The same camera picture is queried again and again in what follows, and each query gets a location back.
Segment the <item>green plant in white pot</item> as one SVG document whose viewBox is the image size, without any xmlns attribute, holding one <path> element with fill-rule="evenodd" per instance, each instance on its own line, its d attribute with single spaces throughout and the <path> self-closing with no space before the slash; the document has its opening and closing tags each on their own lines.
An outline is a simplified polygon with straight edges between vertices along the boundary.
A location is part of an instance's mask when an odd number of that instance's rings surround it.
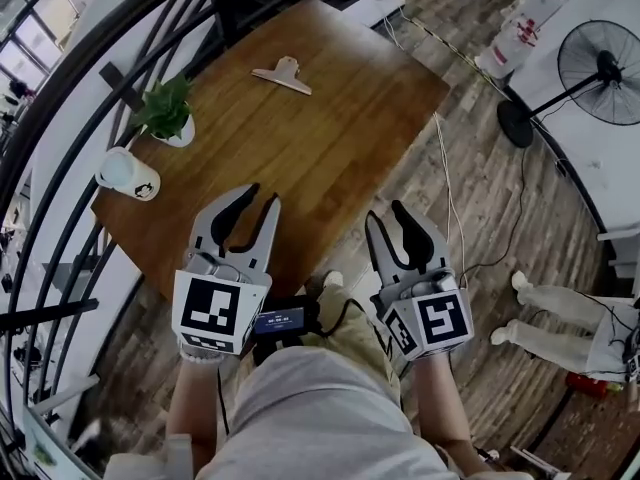
<svg viewBox="0 0 640 480">
<path fill-rule="evenodd" d="M 191 83 L 182 73 L 166 82 L 157 81 L 144 93 L 144 105 L 134 114 L 132 123 L 169 146 L 186 147 L 195 137 L 195 123 L 187 102 L 190 89 Z"/>
</svg>

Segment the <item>person's right forearm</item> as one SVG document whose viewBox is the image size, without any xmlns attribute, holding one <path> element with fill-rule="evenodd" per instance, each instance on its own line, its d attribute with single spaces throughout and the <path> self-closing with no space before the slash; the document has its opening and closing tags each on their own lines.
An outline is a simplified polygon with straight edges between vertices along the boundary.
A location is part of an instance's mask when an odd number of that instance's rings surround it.
<svg viewBox="0 0 640 480">
<path fill-rule="evenodd" d="M 446 353 L 413 363 L 421 436 L 443 448 L 471 442 L 471 432 Z"/>
</svg>

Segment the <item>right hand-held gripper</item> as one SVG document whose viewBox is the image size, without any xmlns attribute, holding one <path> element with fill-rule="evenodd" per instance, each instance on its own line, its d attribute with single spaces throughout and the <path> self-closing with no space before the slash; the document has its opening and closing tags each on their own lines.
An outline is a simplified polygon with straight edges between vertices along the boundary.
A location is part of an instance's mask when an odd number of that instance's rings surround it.
<svg viewBox="0 0 640 480">
<path fill-rule="evenodd" d="M 391 209 L 406 260 L 398 256 L 383 221 L 373 211 L 366 216 L 369 254 L 384 286 L 371 297 L 376 316 L 407 361 L 449 352 L 474 337 L 467 293 L 447 267 L 448 249 L 437 227 L 400 200 L 393 200 Z M 407 278 L 415 270 L 430 271 Z"/>
</svg>

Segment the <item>red fire extinguisher box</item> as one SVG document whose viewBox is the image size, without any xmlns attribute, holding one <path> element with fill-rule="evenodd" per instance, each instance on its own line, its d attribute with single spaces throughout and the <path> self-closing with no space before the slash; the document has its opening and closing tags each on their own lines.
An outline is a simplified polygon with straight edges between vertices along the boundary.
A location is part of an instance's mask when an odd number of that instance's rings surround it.
<svg viewBox="0 0 640 480">
<path fill-rule="evenodd" d="M 609 394 L 617 394 L 623 390 L 619 383 L 596 380 L 572 372 L 566 375 L 565 383 L 568 388 L 595 399 L 605 399 Z"/>
</svg>

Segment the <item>person's grey shirt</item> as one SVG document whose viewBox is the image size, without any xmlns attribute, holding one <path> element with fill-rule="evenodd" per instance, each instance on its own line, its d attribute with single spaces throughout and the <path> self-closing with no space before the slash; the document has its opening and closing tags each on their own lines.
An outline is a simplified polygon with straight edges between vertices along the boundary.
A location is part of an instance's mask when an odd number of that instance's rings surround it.
<svg viewBox="0 0 640 480">
<path fill-rule="evenodd" d="M 472 441 L 421 436 L 382 386 L 319 347 L 275 352 L 241 384 L 227 439 L 211 452 L 167 436 L 161 456 L 120 453 L 104 480 L 532 480 L 499 472 Z"/>
</svg>

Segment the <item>black standing fan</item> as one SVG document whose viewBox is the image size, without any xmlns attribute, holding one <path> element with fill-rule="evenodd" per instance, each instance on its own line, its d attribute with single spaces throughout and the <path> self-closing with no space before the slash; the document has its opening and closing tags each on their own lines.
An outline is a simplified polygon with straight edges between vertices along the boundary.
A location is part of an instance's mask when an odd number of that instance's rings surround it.
<svg viewBox="0 0 640 480">
<path fill-rule="evenodd" d="M 498 123 L 516 147 L 532 144 L 534 117 L 566 100 L 607 124 L 640 124 L 640 37 L 629 29 L 609 20 L 577 25 L 560 45 L 557 71 L 564 91 L 544 104 L 498 105 Z"/>
</svg>

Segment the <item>person's left forearm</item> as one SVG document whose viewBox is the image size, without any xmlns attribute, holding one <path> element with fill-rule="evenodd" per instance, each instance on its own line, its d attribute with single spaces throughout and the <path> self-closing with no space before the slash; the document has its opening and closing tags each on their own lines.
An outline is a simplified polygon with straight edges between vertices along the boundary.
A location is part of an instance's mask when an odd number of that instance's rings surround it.
<svg viewBox="0 0 640 480">
<path fill-rule="evenodd" d="M 192 443 L 211 452 L 223 436 L 220 389 L 235 359 L 217 364 L 183 359 L 172 394 L 166 435 L 189 435 Z"/>
</svg>

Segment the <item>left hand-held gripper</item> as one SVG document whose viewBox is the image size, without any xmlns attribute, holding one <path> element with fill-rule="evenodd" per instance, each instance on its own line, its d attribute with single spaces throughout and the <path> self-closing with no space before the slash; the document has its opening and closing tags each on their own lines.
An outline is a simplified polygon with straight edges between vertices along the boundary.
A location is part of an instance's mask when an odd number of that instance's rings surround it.
<svg viewBox="0 0 640 480">
<path fill-rule="evenodd" d="M 171 328 L 181 355 L 196 363 L 220 363 L 243 351 L 272 286 L 266 273 L 278 226 L 281 201 L 274 193 L 264 204 L 249 241 L 229 249 L 224 244 L 260 188 L 234 188 L 196 216 L 193 252 L 175 273 Z"/>
</svg>

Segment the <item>white container with red label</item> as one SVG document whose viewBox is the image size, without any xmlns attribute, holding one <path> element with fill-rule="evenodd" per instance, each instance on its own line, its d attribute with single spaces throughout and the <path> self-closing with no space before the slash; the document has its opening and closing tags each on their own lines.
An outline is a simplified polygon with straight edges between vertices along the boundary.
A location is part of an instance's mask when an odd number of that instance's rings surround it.
<svg viewBox="0 0 640 480">
<path fill-rule="evenodd" d="M 494 79 L 504 79 L 530 56 L 537 45 L 540 26 L 539 21 L 525 14 L 510 16 L 475 57 L 476 66 Z"/>
</svg>

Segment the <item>black metal stair railing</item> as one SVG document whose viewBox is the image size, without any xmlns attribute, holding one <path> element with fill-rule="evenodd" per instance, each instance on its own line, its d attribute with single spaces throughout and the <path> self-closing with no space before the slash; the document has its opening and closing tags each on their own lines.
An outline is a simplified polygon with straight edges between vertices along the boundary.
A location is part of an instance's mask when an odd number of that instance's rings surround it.
<svg viewBox="0 0 640 480">
<path fill-rule="evenodd" d="M 20 119 L 0 161 L 0 213 L 31 188 L 29 219 L 9 259 L 12 288 L 0 286 L 0 315 L 37 310 L 39 340 L 25 325 L 0 326 L 0 430 L 24 432 L 33 395 L 67 387 L 93 366 L 100 346 L 136 290 L 140 270 L 90 211 L 94 172 L 109 148 L 134 138 L 126 119 L 138 92 L 178 73 L 194 76 L 250 27 L 299 0 L 93 0 L 70 50 Z M 373 25 L 404 0 L 321 0 Z M 56 306 L 88 310 L 56 325 Z"/>
</svg>

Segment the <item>black device with screen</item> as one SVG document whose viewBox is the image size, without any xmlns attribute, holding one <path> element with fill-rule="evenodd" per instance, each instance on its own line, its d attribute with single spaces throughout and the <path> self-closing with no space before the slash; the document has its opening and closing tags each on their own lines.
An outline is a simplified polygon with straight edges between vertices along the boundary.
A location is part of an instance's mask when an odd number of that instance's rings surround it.
<svg viewBox="0 0 640 480">
<path fill-rule="evenodd" d="M 308 295 L 269 297 L 258 314 L 251 337 L 255 343 L 275 342 L 320 330 L 319 304 Z"/>
</svg>

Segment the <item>white mug with cartoon print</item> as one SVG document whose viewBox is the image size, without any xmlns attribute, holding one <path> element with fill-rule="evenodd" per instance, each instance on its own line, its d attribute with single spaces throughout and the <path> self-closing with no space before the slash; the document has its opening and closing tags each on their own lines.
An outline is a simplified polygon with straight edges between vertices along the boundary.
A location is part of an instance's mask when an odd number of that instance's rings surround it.
<svg viewBox="0 0 640 480">
<path fill-rule="evenodd" d="M 104 154 L 94 178 L 99 186 L 139 201 L 152 200 L 161 187 L 159 173 L 123 147 Z"/>
</svg>

